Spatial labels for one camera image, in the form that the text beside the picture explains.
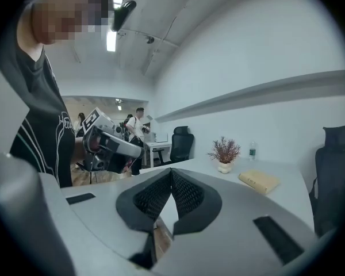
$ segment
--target wooden floor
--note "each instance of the wooden floor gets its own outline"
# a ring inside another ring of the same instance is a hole
[[[99,171],[92,173],[92,184],[96,183],[105,183],[116,181],[119,179],[131,177],[132,173],[129,170],[126,173],[118,174],[115,172],[107,172],[107,171]],[[80,168],[76,168],[75,165],[71,166],[71,178],[73,182],[73,186],[82,186],[82,185],[89,185],[90,184],[90,173],[87,171],[83,171]],[[156,257],[159,260],[167,249],[170,247],[172,236],[166,226],[164,225],[163,221],[159,218],[156,222],[157,228],[155,229],[155,250],[156,250]]]

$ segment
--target white vase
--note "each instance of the white vase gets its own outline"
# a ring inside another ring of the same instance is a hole
[[[231,171],[232,163],[218,163],[218,171],[227,174]]]

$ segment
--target potted plant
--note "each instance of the potted plant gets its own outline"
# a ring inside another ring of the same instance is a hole
[[[221,137],[221,140],[214,141],[212,151],[208,153],[211,159],[219,161],[218,170],[226,174],[231,171],[232,162],[240,155],[240,146],[232,139]]]

